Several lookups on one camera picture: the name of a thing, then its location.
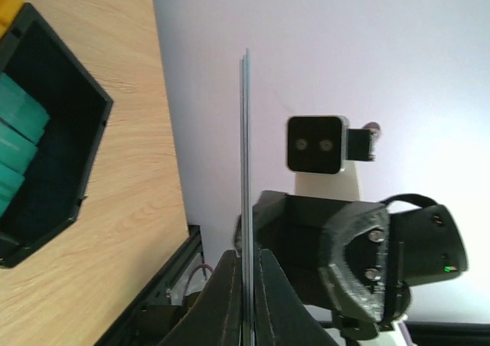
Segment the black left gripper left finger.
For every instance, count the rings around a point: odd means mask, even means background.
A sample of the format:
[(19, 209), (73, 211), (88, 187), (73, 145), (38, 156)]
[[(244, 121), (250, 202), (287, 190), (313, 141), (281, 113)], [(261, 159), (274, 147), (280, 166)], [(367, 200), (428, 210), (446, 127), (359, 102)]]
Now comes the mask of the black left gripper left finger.
[(241, 310), (241, 260), (234, 250), (227, 250), (196, 302), (160, 344), (239, 345)]

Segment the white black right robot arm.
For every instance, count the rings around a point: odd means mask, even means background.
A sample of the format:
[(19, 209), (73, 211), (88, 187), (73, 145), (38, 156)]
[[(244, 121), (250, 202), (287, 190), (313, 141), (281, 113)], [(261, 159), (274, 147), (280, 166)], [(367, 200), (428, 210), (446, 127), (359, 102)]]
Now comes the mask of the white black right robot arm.
[(468, 268), (448, 208), (420, 194), (368, 202), (264, 191), (253, 206), (253, 235), (300, 301), (330, 310), (341, 331), (359, 341), (407, 311), (412, 287)]

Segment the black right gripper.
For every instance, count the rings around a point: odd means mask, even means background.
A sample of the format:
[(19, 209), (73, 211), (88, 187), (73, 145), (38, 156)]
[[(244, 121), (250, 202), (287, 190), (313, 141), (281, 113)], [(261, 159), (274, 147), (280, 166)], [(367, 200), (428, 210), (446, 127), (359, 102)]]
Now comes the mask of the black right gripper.
[(469, 266), (447, 207), (420, 194), (369, 202), (264, 191), (253, 237), (303, 303), (362, 322), (398, 318), (412, 287), (455, 279)]

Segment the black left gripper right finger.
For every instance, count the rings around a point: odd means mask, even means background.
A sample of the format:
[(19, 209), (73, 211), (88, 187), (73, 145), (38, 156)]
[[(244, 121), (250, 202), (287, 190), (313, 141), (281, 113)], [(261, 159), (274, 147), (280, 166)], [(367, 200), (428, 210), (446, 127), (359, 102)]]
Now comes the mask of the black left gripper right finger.
[(256, 251), (254, 292), (257, 345), (337, 344), (305, 309), (270, 250)]

